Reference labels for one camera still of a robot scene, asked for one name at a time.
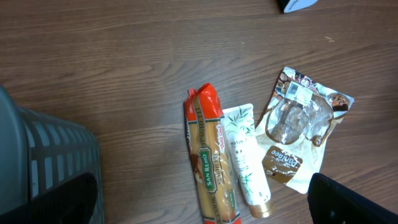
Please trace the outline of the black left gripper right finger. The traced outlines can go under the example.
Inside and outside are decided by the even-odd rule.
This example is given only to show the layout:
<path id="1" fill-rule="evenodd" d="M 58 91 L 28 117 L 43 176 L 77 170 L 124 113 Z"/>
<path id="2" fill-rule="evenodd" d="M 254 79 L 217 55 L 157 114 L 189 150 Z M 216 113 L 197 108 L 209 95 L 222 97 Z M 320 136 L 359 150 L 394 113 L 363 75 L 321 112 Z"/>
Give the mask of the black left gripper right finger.
<path id="1" fill-rule="evenodd" d="M 397 224 L 397 214 L 333 179 L 315 173 L 308 188 L 314 224 Z"/>

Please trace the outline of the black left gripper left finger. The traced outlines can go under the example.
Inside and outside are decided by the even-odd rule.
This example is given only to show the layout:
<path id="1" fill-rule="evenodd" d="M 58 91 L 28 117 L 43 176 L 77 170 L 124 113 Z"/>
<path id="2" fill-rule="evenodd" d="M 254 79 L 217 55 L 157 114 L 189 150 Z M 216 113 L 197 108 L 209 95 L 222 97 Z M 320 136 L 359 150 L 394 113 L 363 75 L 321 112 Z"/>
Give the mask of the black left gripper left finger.
<path id="1" fill-rule="evenodd" d="M 1 215 L 1 224 L 87 224 L 98 198 L 98 184 L 86 172 Z"/>

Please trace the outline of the beige grain snack pouch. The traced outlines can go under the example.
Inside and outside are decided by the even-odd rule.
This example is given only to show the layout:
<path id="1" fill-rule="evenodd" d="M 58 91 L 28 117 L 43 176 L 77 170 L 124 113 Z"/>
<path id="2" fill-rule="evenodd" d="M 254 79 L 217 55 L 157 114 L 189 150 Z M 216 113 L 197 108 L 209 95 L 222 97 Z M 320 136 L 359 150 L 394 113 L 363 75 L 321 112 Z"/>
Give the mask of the beige grain snack pouch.
<path id="1" fill-rule="evenodd" d="M 267 176 L 306 194 L 328 137 L 353 104 L 354 98 L 284 67 L 255 129 Z"/>

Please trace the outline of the orange spaghetti packet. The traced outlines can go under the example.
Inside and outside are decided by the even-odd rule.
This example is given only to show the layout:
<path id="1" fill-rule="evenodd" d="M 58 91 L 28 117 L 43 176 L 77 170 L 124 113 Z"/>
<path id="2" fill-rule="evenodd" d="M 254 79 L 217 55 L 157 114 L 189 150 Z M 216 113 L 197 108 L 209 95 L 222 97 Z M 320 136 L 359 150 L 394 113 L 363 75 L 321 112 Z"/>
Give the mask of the orange spaghetti packet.
<path id="1" fill-rule="evenodd" d="M 185 137 L 204 223 L 241 223 L 236 178 L 226 145 L 220 99 L 210 83 L 189 89 Z"/>

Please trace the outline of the white gold-capped cream tube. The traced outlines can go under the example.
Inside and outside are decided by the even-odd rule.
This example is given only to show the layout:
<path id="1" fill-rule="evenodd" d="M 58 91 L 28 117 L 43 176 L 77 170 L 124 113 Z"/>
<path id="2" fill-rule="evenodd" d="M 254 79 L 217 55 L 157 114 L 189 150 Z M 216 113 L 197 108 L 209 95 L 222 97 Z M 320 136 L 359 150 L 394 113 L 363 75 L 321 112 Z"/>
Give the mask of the white gold-capped cream tube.
<path id="1" fill-rule="evenodd" d="M 227 108 L 223 113 L 223 127 L 246 205 L 254 218 L 269 217 L 274 205 L 262 166 L 264 155 L 256 140 L 253 105 Z"/>

